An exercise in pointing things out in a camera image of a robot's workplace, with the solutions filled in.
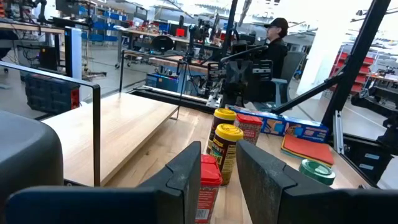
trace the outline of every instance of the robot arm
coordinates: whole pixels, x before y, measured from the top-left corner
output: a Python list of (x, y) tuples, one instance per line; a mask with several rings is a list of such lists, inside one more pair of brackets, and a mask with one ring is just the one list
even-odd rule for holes
[(44, 16), (44, 9), (45, 9), (45, 5), (47, 4), (46, 0), (35, 0), (33, 2), (34, 7), (37, 7), (39, 5), (39, 3), (41, 3), (41, 7), (40, 7), (40, 14), (37, 18), (37, 22), (46, 22), (47, 20), (45, 19)]

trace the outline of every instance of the yellow lid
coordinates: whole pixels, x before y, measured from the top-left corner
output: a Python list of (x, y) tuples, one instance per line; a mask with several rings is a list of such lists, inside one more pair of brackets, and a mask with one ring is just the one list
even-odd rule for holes
[(236, 118), (236, 113), (229, 109), (219, 108), (214, 111), (214, 116), (217, 118), (233, 121)]
[(217, 125), (216, 135), (229, 141), (237, 141), (243, 139), (243, 131), (236, 126), (233, 126), (232, 124)]

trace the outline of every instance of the person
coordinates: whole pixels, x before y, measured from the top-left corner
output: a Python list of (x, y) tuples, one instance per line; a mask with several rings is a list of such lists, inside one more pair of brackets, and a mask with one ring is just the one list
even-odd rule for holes
[[(289, 27), (286, 19), (276, 18), (270, 24), (264, 25), (267, 28), (268, 48), (253, 55), (256, 60), (272, 61), (272, 77), (281, 78), (284, 58), (287, 55), (287, 47), (282, 38), (287, 35)], [(256, 77), (248, 81), (244, 99), (251, 102), (275, 102), (275, 83), (259, 82)]]
[(287, 47), (282, 40), (287, 35), (289, 25), (284, 18), (276, 18), (270, 24), (264, 25), (267, 28), (267, 39), (270, 41), (268, 49), (263, 51), (261, 60), (271, 60), (273, 62), (273, 78), (280, 78), (284, 59), (287, 55)]

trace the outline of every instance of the red box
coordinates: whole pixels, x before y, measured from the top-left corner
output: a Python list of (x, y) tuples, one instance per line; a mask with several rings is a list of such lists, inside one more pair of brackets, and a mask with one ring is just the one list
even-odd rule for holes
[(177, 37), (183, 37), (183, 36), (185, 36), (185, 29), (177, 28), (177, 29), (175, 30), (175, 35), (176, 35)]
[(201, 155), (201, 186), (195, 223), (209, 223), (223, 178), (213, 156)]
[(243, 139), (256, 145), (259, 138), (262, 121), (255, 116), (245, 114), (236, 115), (234, 125), (243, 131)]

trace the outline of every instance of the spice container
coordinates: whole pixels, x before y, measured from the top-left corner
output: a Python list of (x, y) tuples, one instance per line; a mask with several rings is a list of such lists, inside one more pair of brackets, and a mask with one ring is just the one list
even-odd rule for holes
[(218, 187), (223, 179), (216, 160), (209, 155), (201, 155), (201, 186), (195, 223), (209, 223), (217, 199)]
[(238, 114), (234, 125), (243, 131), (243, 139), (256, 145), (259, 138), (262, 121), (255, 116)]
[(219, 108), (214, 111), (213, 124), (211, 125), (211, 131), (209, 136), (209, 141), (207, 144), (206, 153), (210, 154), (211, 145), (213, 144), (214, 133), (216, 131), (217, 125), (219, 124), (233, 124), (236, 118), (236, 113), (229, 109)]
[(243, 139), (243, 131), (232, 124), (219, 124), (214, 136), (210, 155), (218, 164), (223, 185), (229, 184), (236, 158), (236, 141)]

